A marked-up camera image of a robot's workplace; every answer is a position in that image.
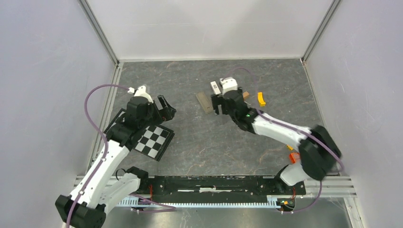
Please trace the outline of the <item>white black remote control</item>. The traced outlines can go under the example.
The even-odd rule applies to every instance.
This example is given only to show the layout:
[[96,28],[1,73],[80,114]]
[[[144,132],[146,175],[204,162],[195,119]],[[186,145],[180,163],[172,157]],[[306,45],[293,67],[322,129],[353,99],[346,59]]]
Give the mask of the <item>white black remote control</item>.
[[210,82],[211,88],[214,92],[215,95],[218,95],[221,93],[218,84],[215,81]]

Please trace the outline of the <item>white remote with buttons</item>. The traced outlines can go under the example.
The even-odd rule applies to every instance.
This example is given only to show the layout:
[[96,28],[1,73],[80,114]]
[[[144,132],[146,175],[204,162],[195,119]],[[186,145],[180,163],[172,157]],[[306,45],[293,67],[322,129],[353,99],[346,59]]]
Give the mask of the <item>white remote with buttons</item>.
[[211,100],[206,96],[204,92],[198,92],[196,94],[196,98],[206,114],[214,111]]

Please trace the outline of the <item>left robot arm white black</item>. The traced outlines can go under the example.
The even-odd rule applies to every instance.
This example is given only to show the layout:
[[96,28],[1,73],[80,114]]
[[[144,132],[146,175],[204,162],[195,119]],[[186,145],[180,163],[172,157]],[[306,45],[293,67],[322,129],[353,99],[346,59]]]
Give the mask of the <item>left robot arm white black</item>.
[[111,187],[107,182],[121,161],[135,150],[159,161],[170,144],[174,132],[162,123],[172,120],[176,109],[162,95],[161,109],[153,100],[134,96],[112,119],[102,133],[104,146],[82,181],[68,195],[60,195],[56,208],[66,227],[100,228],[107,214],[132,192],[149,189],[148,172],[136,167],[126,170]]

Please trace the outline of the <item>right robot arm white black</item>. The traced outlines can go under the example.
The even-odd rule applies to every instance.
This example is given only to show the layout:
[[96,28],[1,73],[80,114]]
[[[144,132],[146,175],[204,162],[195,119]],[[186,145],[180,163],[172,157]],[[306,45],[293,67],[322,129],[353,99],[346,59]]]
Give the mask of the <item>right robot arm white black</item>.
[[268,115],[244,102],[240,90],[212,95],[216,114],[229,115],[243,131],[266,136],[292,146],[300,155],[299,161],[282,168],[276,175],[274,186],[277,192],[286,194],[294,185],[306,179],[321,181],[341,162],[342,154],[325,127],[314,128],[293,125]]

